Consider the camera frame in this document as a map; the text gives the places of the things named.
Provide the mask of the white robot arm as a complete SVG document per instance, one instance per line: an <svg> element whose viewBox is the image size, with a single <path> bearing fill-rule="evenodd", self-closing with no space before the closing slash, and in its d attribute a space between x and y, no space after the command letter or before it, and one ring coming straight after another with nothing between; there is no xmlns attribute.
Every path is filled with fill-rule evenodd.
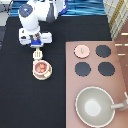
<svg viewBox="0 0 128 128"><path fill-rule="evenodd" d="M65 0L29 0L18 10L22 28L19 29L19 42L30 47L42 47L52 42L50 32L40 32L39 22L54 22L66 11Z"/></svg>

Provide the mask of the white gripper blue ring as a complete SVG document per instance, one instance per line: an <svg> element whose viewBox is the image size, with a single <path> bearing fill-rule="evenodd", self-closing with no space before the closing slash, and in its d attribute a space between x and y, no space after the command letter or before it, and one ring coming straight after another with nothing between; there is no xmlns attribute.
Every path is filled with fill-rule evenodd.
<svg viewBox="0 0 128 128"><path fill-rule="evenodd" d="M29 45L31 48L40 48L46 43L52 43L52 34L50 32L38 32L37 34L29 35L24 28L20 28L19 42L21 45Z"/></svg>

